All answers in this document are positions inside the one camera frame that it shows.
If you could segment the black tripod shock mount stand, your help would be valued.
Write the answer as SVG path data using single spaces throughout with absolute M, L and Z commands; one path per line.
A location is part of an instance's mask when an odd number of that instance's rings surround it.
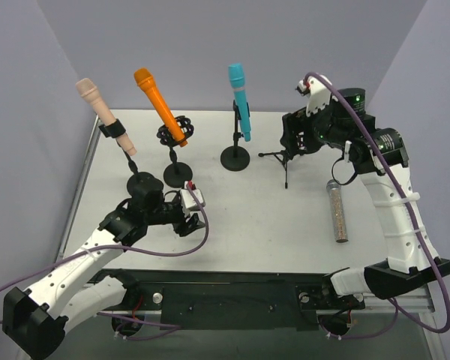
M 270 152 L 259 152 L 258 156 L 260 158 L 264 157 L 274 157 L 280 165 L 283 167 L 285 172 L 284 188 L 288 188 L 288 163 L 293 160 L 293 158 L 298 156 L 303 156 L 305 154 L 305 141 L 303 132 L 292 132 L 285 134 L 283 133 L 280 138 L 280 144 L 283 147 L 280 151 L 270 151 Z

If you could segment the black round base clip stand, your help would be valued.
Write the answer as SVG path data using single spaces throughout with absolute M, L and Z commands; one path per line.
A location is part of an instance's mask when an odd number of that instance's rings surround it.
M 233 101 L 232 109 L 234 111 L 234 132 L 232 135 L 233 145 L 225 148 L 220 154 L 220 163 L 223 168 L 232 172 L 239 172 L 246 169 L 250 163 L 248 151 L 239 146 L 239 140 L 244 137 L 239 130 L 241 115 L 236 102 Z

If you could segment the cyan microphone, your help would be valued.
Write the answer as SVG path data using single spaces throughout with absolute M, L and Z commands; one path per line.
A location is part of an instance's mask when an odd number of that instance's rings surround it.
M 240 63 L 230 64 L 228 66 L 228 77 L 232 87 L 235 105 L 240 114 L 240 128 L 244 135 L 244 141 L 251 141 L 251 123 L 248 108 L 248 100 L 245 91 L 245 72 Z

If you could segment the silver glitter microphone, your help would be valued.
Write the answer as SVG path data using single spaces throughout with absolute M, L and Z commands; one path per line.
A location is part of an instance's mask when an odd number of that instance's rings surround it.
M 335 180 L 329 180 L 325 188 L 330 202 L 335 241 L 337 243 L 346 243 L 348 242 L 348 235 L 341 186 Z

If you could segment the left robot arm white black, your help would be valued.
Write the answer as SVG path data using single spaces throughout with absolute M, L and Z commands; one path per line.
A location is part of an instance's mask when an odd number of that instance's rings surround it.
M 209 228 L 202 191 L 186 181 L 166 201 L 162 181 L 138 182 L 72 255 L 44 270 L 44 277 L 21 290 L 14 287 L 3 302 L 2 331 L 31 359 L 46 359 L 65 335 L 89 317 L 114 305 L 129 309 L 140 294 L 121 275 L 107 276 L 84 288 L 104 266 L 131 251 L 155 225 L 172 225 L 185 237 Z

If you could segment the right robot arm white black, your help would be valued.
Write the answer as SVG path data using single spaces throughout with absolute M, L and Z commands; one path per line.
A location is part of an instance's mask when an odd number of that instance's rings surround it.
M 450 260 L 438 255 L 428 239 L 419 214 L 419 194 L 410 181 L 409 157 L 401 135 L 393 128 L 378 128 L 365 111 L 365 90 L 345 88 L 340 94 L 357 114 L 364 136 L 347 109 L 333 97 L 317 112 L 307 108 L 282 117 L 280 144 L 290 158 L 313 154 L 323 146 L 342 152 L 354 176 L 367 188 L 379 218 L 387 257 L 364 268 L 347 268 L 325 277 L 320 298 L 336 307 L 347 296 L 372 293 L 390 299 L 450 275 Z

